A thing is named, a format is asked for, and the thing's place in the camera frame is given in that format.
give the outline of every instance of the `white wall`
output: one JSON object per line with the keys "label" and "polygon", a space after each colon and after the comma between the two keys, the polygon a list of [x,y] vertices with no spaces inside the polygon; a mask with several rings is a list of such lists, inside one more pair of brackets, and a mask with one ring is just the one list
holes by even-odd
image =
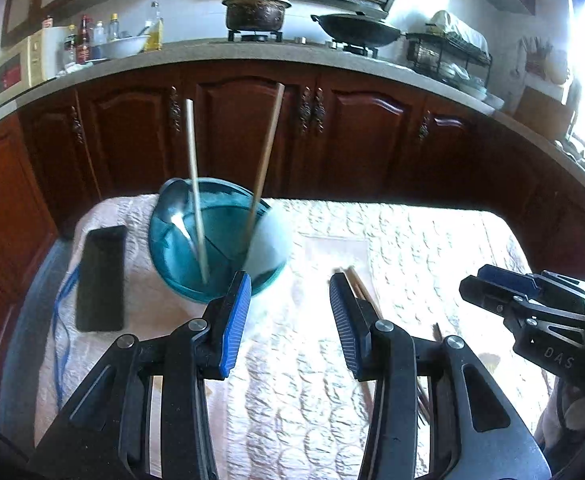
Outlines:
{"label": "white wall", "polygon": [[[136,34],[143,27],[150,3],[153,0],[110,0],[83,13],[93,20],[109,21],[111,12],[119,14],[122,30]],[[157,0],[165,19],[164,41],[194,40],[197,38],[223,38],[226,36],[226,7],[221,0]],[[522,16],[496,10],[486,0],[396,0],[390,9],[387,21],[402,31],[415,30],[432,17],[437,10],[446,9],[458,16],[470,27],[481,32],[495,56],[490,90],[505,96],[511,91],[511,81],[507,74],[512,64],[512,45],[523,34],[529,36],[549,36],[565,41],[567,38],[567,15],[565,0],[537,0],[537,15]],[[0,0],[0,30],[6,0]],[[328,6],[307,2],[293,1],[286,11],[283,33],[291,39],[305,36],[310,41],[323,42],[328,35],[317,23],[310,19],[310,14],[342,12]],[[67,22],[78,23],[80,14]],[[400,59],[403,52],[402,42],[384,47],[382,57]]]}

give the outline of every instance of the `cutting board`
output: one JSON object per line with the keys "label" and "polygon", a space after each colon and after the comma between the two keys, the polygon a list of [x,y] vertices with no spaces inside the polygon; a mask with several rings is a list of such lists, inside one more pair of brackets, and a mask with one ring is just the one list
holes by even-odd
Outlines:
{"label": "cutting board", "polygon": [[526,86],[514,118],[550,141],[568,131],[574,111],[556,99]]}

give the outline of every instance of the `black metal rack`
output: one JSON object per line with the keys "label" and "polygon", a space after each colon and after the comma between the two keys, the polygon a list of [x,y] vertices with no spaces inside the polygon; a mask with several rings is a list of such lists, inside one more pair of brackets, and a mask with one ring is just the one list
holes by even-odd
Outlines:
{"label": "black metal rack", "polygon": [[[440,72],[441,59],[443,53],[446,52],[447,54],[462,60],[462,62],[464,61],[466,70],[469,63],[487,68],[487,74],[485,76],[485,85],[487,86],[488,80],[490,79],[493,57],[490,54],[486,55],[480,48],[450,34],[439,36],[438,34],[428,34],[426,32],[409,32],[405,37],[409,41],[407,59],[413,62],[415,72],[422,73],[445,84],[456,87],[456,84],[451,78],[442,75]],[[431,63],[419,61],[419,52],[424,44],[428,45],[431,50],[438,54],[436,69],[433,68]]]}

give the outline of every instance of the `textured tablecloth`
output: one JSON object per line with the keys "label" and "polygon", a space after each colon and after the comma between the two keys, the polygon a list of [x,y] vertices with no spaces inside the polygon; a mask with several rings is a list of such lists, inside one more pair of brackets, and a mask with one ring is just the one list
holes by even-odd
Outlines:
{"label": "textured tablecloth", "polygon": [[[80,261],[87,232],[126,224],[125,329],[141,340],[170,333],[204,306],[179,298],[154,269],[146,231],[156,195],[107,200],[79,222],[69,270]],[[357,477],[368,430],[361,385],[347,370],[329,306],[327,281],[354,264],[379,299],[386,319],[414,336],[461,335],[493,370],[527,426],[545,404],[541,369],[512,352],[501,319],[465,303],[459,282],[483,264],[528,272],[508,226],[486,212],[416,206],[272,200],[293,227],[293,253],[277,281],[251,303],[237,366],[223,383],[207,381],[208,411],[221,478],[339,479]],[[76,291],[61,304],[70,332],[64,400],[120,333],[79,333]],[[55,340],[48,335],[40,369],[35,439],[56,415],[52,378]],[[58,330],[56,344],[68,339]],[[160,405],[160,381],[153,413]],[[153,422],[151,434],[158,436]],[[427,470],[428,428],[419,428],[416,473]],[[159,441],[151,445],[159,471]]]}

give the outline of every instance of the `dish rack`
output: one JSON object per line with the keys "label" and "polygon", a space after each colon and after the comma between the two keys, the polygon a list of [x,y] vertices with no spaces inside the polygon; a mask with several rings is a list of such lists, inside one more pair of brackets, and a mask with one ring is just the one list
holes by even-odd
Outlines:
{"label": "dish rack", "polygon": [[460,60],[464,68],[472,63],[487,69],[485,76],[485,86],[490,79],[490,70],[492,69],[493,57],[463,41],[453,34],[440,36],[438,34],[429,34],[426,32],[409,32],[405,35],[408,40],[407,60],[413,63],[413,70],[442,83],[457,87],[453,76],[448,76],[441,72],[443,53],[449,54],[456,58],[457,63]]}

